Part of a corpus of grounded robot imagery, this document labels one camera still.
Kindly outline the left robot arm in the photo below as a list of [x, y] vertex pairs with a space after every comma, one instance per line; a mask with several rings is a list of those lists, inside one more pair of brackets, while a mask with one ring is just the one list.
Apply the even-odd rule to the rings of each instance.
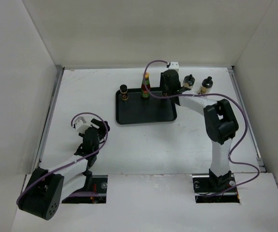
[[35, 169], [25, 190], [17, 199], [21, 211], [50, 220], [61, 203], [105, 203], [107, 176], [94, 176], [91, 167], [97, 160], [110, 127], [107, 121], [82, 116], [72, 122], [82, 138], [74, 155], [56, 167]]

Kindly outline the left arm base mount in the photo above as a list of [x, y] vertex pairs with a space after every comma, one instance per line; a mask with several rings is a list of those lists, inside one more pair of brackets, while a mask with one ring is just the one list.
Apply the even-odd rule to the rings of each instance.
[[83, 174], [84, 185], [70, 192], [62, 200], [65, 204], [98, 204], [106, 203], [108, 188], [107, 175], [93, 175], [91, 171]]

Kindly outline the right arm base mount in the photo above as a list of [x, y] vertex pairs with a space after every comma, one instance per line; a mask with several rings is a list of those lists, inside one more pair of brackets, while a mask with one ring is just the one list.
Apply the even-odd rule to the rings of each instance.
[[208, 175], [194, 175], [192, 180], [196, 203], [240, 203], [237, 188], [222, 193], [235, 185], [234, 175], [222, 187], [212, 186]]

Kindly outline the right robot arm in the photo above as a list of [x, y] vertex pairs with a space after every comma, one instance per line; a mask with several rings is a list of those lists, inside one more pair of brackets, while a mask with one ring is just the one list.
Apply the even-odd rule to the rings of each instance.
[[209, 168], [208, 185], [213, 191], [224, 189], [231, 178], [228, 155], [232, 140], [239, 129], [229, 101], [182, 95], [182, 92], [190, 90], [190, 86], [181, 86], [178, 72], [175, 70], [161, 73], [160, 88], [164, 97], [178, 95], [171, 98], [171, 101], [204, 117], [205, 130], [212, 142], [212, 163]]

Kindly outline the red sauce bottle yellow cap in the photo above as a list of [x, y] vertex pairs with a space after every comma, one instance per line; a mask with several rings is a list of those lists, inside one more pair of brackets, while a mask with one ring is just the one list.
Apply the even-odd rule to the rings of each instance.
[[142, 79], [141, 84], [141, 98], [146, 100], [150, 96], [150, 81], [149, 81], [149, 73], [145, 73]]

